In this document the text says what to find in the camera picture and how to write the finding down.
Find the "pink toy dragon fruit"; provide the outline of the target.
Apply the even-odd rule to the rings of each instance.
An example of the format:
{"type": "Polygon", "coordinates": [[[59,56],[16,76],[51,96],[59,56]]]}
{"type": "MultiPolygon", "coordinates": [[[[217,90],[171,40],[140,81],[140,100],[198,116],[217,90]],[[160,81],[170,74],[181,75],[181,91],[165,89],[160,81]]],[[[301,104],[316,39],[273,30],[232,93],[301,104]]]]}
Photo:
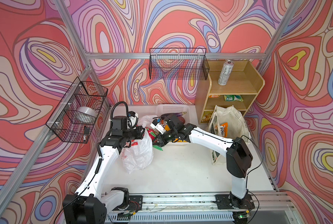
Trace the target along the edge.
{"type": "Polygon", "coordinates": [[[153,129],[148,128],[148,127],[146,127],[146,131],[148,132],[150,138],[152,139],[153,148],[157,149],[157,150],[160,150],[160,151],[163,151],[163,149],[161,147],[159,147],[157,145],[154,145],[154,143],[153,143],[155,138],[157,137],[157,133],[153,129]]]}

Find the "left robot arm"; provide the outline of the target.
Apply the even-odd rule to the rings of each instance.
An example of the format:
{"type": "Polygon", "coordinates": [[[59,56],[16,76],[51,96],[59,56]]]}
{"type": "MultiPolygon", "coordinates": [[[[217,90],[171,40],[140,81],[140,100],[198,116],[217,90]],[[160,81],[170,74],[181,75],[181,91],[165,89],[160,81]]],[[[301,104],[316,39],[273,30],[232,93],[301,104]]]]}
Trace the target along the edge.
{"type": "Polygon", "coordinates": [[[67,224],[103,224],[114,209],[128,209],[129,190],[114,187],[103,195],[103,179],[125,147],[133,140],[141,140],[145,129],[138,126],[138,116],[129,112],[128,105],[120,101],[115,106],[124,105],[125,115],[114,116],[116,107],[110,113],[110,128],[106,136],[97,144],[97,157],[92,168],[76,192],[63,200],[62,212],[67,224]]]}

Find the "cream canvas tote bag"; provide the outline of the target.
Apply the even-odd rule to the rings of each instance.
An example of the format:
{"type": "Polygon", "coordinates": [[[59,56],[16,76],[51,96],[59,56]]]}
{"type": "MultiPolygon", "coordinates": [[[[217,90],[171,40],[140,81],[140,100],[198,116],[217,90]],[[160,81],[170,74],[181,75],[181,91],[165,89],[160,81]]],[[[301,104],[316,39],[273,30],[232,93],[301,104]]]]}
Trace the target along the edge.
{"type": "Polygon", "coordinates": [[[228,123],[227,138],[236,139],[237,137],[240,137],[247,144],[250,143],[251,135],[246,121],[241,112],[233,106],[224,108],[216,105],[208,123],[207,131],[222,137],[220,125],[225,122],[228,123]]]}

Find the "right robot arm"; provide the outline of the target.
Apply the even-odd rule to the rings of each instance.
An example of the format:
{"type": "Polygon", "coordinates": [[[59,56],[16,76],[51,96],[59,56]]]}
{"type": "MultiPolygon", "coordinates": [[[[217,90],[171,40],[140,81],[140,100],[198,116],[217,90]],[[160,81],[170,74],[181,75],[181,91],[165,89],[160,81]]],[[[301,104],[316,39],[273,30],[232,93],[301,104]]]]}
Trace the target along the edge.
{"type": "Polygon", "coordinates": [[[184,124],[174,113],[154,118],[151,128],[159,132],[153,140],[155,146],[163,147],[181,140],[218,152],[226,159],[227,171],[232,177],[229,206],[247,210],[255,208],[247,190],[247,172],[253,156],[242,138],[228,139],[206,132],[194,124],[184,124]]]}

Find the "white plastic grocery bag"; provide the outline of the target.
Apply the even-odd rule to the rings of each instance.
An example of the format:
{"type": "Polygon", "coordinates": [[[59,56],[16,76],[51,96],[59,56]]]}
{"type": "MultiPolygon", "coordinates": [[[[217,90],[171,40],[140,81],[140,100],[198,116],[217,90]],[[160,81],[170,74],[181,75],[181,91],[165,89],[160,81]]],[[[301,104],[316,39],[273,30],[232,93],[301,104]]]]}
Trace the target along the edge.
{"type": "Polygon", "coordinates": [[[142,140],[133,140],[130,147],[125,147],[121,153],[122,165],[128,174],[148,167],[153,160],[153,145],[146,127],[151,128],[151,123],[155,115],[143,116],[138,121],[138,126],[145,128],[142,140]]]}

